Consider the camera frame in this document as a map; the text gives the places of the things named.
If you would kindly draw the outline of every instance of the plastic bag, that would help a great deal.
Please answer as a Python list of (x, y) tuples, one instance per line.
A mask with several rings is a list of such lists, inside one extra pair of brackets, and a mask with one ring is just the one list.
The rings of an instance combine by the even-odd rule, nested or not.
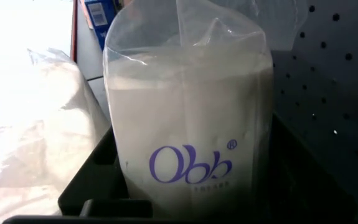
[(266, 33), (272, 50), (292, 50), (308, 16), (307, 0), (210, 0), (234, 9), (256, 22)]
[(0, 223), (58, 213), (58, 197), (108, 127), (64, 53), (0, 48)]
[(204, 0), (134, 0), (103, 65), (131, 198), (175, 219), (265, 208), (273, 64), (256, 24)]

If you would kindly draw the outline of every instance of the pegboard hole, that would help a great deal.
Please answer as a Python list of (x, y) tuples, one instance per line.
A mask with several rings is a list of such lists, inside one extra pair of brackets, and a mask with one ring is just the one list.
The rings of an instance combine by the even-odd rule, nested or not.
[(333, 21), (338, 21), (339, 18), (340, 18), (340, 16), (339, 16), (338, 13), (335, 13), (335, 14), (332, 16)]
[(343, 119), (350, 119), (351, 117), (347, 114), (347, 113), (344, 113), (343, 114)]
[(346, 59), (346, 60), (352, 60), (352, 59), (353, 59), (353, 55), (350, 54), (350, 53), (347, 53), (347, 54), (345, 55), (345, 59)]

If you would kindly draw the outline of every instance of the plastic wrap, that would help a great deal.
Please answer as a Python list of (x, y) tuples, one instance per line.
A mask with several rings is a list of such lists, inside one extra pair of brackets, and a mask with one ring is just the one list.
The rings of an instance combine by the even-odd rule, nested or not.
[(57, 199), (109, 127), (64, 53), (0, 48), (0, 223)]
[(308, 16), (307, 0), (210, 0), (246, 15), (266, 33), (272, 50), (292, 50)]
[(130, 197), (150, 200), (155, 217), (255, 219), (273, 104), (262, 29), (209, 1), (134, 0), (103, 65)]

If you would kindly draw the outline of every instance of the blue box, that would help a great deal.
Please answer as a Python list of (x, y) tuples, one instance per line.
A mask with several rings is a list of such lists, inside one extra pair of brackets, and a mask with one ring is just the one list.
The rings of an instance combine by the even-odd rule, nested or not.
[(112, 0), (85, 0), (86, 10), (92, 21), (93, 30), (97, 36), (101, 49), (104, 49), (105, 37), (116, 16), (115, 5)]

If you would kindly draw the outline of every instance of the cardboard box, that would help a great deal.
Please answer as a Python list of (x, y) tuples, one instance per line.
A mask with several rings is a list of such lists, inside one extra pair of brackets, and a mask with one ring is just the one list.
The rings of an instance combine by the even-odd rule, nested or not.
[(89, 26), (89, 28), (93, 29), (92, 20), (90, 20), (89, 13), (87, 12), (87, 9), (86, 9), (85, 0), (80, 0), (80, 5), (81, 5), (82, 11), (86, 17), (87, 25)]
[(101, 49), (104, 49), (106, 33), (116, 16), (114, 2), (112, 0), (84, 0), (84, 3), (98, 43)]

